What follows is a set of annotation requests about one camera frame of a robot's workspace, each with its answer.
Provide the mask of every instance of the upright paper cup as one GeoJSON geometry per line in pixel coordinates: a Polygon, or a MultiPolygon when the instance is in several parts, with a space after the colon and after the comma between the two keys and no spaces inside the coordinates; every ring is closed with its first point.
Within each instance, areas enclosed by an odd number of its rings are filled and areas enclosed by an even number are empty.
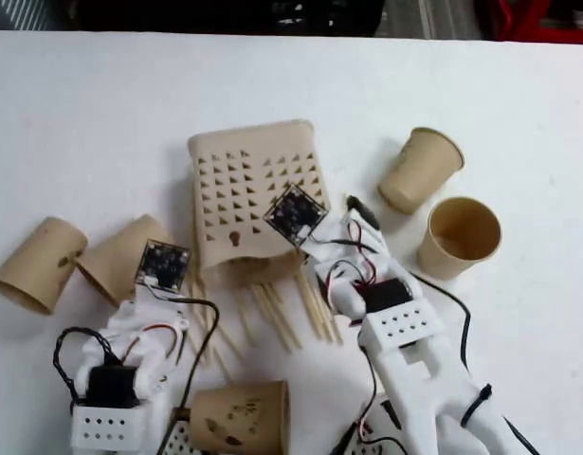
{"type": "Polygon", "coordinates": [[[415,128],[379,192],[395,209],[411,214],[463,166],[462,151],[451,139],[431,128],[415,128]]]}
{"type": "Polygon", "coordinates": [[[215,453],[286,455],[289,397],[286,382],[198,392],[191,404],[190,442],[215,453]]]}
{"type": "Polygon", "coordinates": [[[0,293],[38,313],[53,313],[86,247],[82,232],[59,218],[45,218],[0,267],[0,293]]]}
{"type": "Polygon", "coordinates": [[[150,215],[143,215],[84,252],[77,260],[79,270],[118,306],[134,295],[137,268],[148,240],[173,243],[172,236],[160,223],[150,215]]]}
{"type": "Polygon", "coordinates": [[[500,241],[493,211],[474,199],[453,197],[432,209],[418,262],[430,276],[449,280],[491,257],[500,241]]]}

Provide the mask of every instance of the red object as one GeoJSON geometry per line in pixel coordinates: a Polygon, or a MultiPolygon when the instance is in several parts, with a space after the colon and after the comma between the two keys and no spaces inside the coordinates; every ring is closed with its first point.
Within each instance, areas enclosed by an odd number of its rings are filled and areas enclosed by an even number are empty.
{"type": "Polygon", "coordinates": [[[583,45],[583,29],[541,26],[552,0],[521,0],[511,8],[507,0],[496,0],[499,14],[497,39],[533,43],[583,45]]]}

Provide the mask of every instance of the mounting hole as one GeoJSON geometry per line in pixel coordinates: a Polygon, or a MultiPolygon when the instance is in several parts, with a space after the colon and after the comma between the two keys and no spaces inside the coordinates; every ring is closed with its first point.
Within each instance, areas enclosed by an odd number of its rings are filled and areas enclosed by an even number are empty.
{"type": "Polygon", "coordinates": [[[236,230],[233,230],[228,237],[232,242],[232,246],[238,246],[238,242],[241,240],[241,234],[236,230]]]}

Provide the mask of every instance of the cup rim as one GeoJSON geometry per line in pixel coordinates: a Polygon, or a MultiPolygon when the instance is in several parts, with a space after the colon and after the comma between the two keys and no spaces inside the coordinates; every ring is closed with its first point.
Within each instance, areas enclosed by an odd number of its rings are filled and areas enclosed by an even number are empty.
{"type": "Polygon", "coordinates": [[[460,169],[464,168],[465,165],[465,158],[464,158],[464,154],[462,153],[462,149],[460,148],[460,146],[453,140],[451,139],[451,137],[447,136],[445,133],[440,132],[439,130],[435,130],[434,128],[430,128],[429,126],[418,126],[416,128],[413,128],[411,130],[411,134],[413,134],[414,131],[425,131],[428,133],[434,133],[435,135],[439,135],[440,137],[448,140],[451,145],[453,145],[453,147],[455,148],[455,151],[458,153],[458,155],[460,156],[460,161],[462,161],[462,164],[460,166],[460,169]]]}
{"type": "Polygon", "coordinates": [[[468,264],[475,264],[475,263],[479,263],[482,261],[485,261],[487,259],[489,259],[491,256],[493,256],[496,251],[498,251],[498,249],[500,249],[500,245],[501,245],[501,239],[502,239],[502,232],[501,232],[501,223],[500,220],[498,219],[498,217],[496,216],[496,214],[494,213],[494,211],[492,209],[490,209],[486,204],[484,204],[483,202],[474,199],[472,197],[466,197],[466,196],[453,196],[453,197],[448,197],[447,199],[443,199],[442,201],[439,201],[431,210],[430,210],[430,214],[428,215],[428,234],[430,236],[430,238],[432,239],[432,242],[436,245],[436,247],[439,249],[439,251],[441,251],[445,256],[447,256],[450,259],[453,259],[455,261],[461,261],[463,263],[468,263],[468,264]],[[483,256],[479,259],[464,259],[464,258],[459,258],[457,256],[452,255],[451,253],[449,253],[446,249],[444,249],[441,244],[436,240],[436,236],[434,235],[434,233],[432,232],[432,215],[434,214],[434,212],[441,207],[444,203],[449,202],[449,201],[457,201],[457,200],[465,200],[465,201],[470,201],[470,202],[474,202],[477,203],[478,205],[480,205],[481,207],[485,208],[493,217],[493,219],[496,221],[496,224],[498,225],[498,231],[500,232],[500,239],[498,240],[498,243],[496,244],[495,248],[493,248],[489,254],[487,254],[486,256],[483,256]]]}

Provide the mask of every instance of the wire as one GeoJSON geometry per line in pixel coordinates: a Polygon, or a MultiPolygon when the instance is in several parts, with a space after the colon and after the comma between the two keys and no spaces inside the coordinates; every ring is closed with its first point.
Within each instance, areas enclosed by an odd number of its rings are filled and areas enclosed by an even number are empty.
{"type": "Polygon", "coordinates": [[[363,432],[363,428],[365,426],[365,418],[367,417],[367,414],[369,413],[369,410],[373,406],[373,402],[375,401],[375,398],[377,396],[377,382],[375,380],[375,370],[373,369],[373,363],[371,362],[371,359],[367,355],[367,351],[365,350],[365,348],[362,348],[362,347],[360,348],[360,350],[365,355],[365,358],[367,359],[367,363],[369,363],[369,370],[371,372],[371,378],[373,381],[373,392],[372,392],[371,398],[369,399],[369,403],[367,404],[367,407],[362,411],[362,413],[360,414],[360,417],[358,418],[358,429],[357,429],[358,440],[363,445],[379,444],[379,443],[383,443],[386,441],[390,441],[392,443],[395,443],[405,455],[409,455],[407,450],[405,449],[405,446],[403,446],[398,439],[392,438],[391,436],[384,436],[382,438],[377,438],[377,439],[372,439],[372,440],[363,439],[362,432],[363,432]]]}
{"type": "Polygon", "coordinates": [[[101,348],[103,349],[103,364],[104,365],[112,365],[112,364],[120,365],[121,362],[118,359],[118,357],[116,357],[114,355],[114,353],[112,352],[112,346],[110,345],[110,342],[102,334],[100,334],[98,331],[93,330],[93,329],[89,329],[88,327],[68,327],[67,329],[64,329],[61,332],[61,334],[57,337],[57,341],[55,341],[55,350],[53,351],[53,366],[55,367],[55,370],[57,370],[57,373],[59,373],[59,375],[62,378],[62,380],[64,381],[65,385],[70,390],[70,395],[72,397],[72,404],[77,405],[81,402],[81,398],[79,397],[78,393],[76,392],[76,388],[74,387],[74,381],[67,375],[64,368],[62,368],[62,364],[60,363],[60,350],[62,349],[62,346],[64,345],[64,339],[65,339],[65,337],[67,337],[68,335],[70,335],[72,333],[84,334],[84,335],[87,335],[89,337],[93,337],[94,339],[96,339],[97,342],[100,344],[101,348]]]}
{"type": "MultiPolygon", "coordinates": [[[[413,272],[410,272],[410,274],[413,275],[413,277],[415,277],[415,279],[418,280],[419,282],[422,282],[426,286],[429,286],[432,289],[439,291],[441,294],[443,294],[443,295],[449,297],[450,299],[452,299],[453,301],[455,301],[458,305],[460,305],[460,307],[464,311],[465,319],[464,319],[464,329],[462,330],[462,342],[460,344],[460,359],[462,360],[462,363],[464,363],[465,368],[469,371],[468,365],[466,362],[465,351],[466,351],[466,344],[468,341],[468,329],[470,328],[470,321],[472,319],[472,315],[470,314],[470,310],[468,310],[468,308],[465,306],[465,304],[460,299],[458,299],[456,296],[454,296],[450,292],[446,291],[442,287],[437,286],[433,282],[430,282],[430,281],[426,280],[425,278],[414,274],[413,272]]],[[[507,418],[504,417],[503,419],[506,421],[506,424],[508,424],[508,427],[510,427],[512,434],[514,434],[515,438],[517,438],[519,440],[519,442],[527,449],[527,451],[529,453],[531,453],[532,455],[539,455],[539,452],[537,451],[537,449],[531,444],[531,442],[525,436],[523,436],[523,434],[519,431],[519,429],[516,428],[512,424],[512,422],[510,422],[507,418]]]]}
{"type": "Polygon", "coordinates": [[[174,415],[173,418],[171,419],[171,422],[169,423],[169,426],[168,426],[167,430],[165,431],[163,439],[160,442],[160,446],[159,446],[158,451],[156,453],[156,455],[160,455],[160,454],[162,454],[165,447],[167,446],[167,441],[169,440],[169,436],[171,435],[171,432],[173,431],[173,428],[175,427],[175,423],[178,420],[180,420],[180,418],[181,418],[179,415],[179,412],[186,406],[186,401],[188,400],[188,395],[190,394],[190,388],[191,388],[192,380],[194,379],[194,374],[196,373],[196,368],[198,367],[198,362],[200,361],[201,357],[203,356],[203,354],[207,350],[207,346],[209,345],[209,341],[210,341],[211,337],[213,336],[215,329],[217,329],[217,325],[219,324],[219,316],[220,315],[219,315],[219,309],[217,308],[215,303],[213,303],[212,301],[202,300],[202,299],[181,298],[181,297],[180,298],[162,297],[162,296],[157,295],[157,293],[154,291],[154,289],[149,284],[147,284],[147,283],[145,283],[145,284],[148,287],[148,289],[150,289],[150,292],[152,292],[152,294],[159,300],[167,300],[167,301],[172,301],[175,303],[187,303],[187,304],[207,306],[208,308],[212,309],[213,312],[215,313],[215,318],[213,319],[213,324],[210,326],[209,331],[207,332],[207,334],[203,338],[203,343],[200,345],[200,348],[198,349],[198,353],[196,353],[196,357],[194,358],[194,361],[192,363],[192,366],[190,369],[190,374],[188,375],[188,380],[186,381],[186,387],[184,388],[184,392],[182,394],[182,398],[181,398],[181,401],[179,403],[179,406],[176,409],[176,415],[174,415]]]}

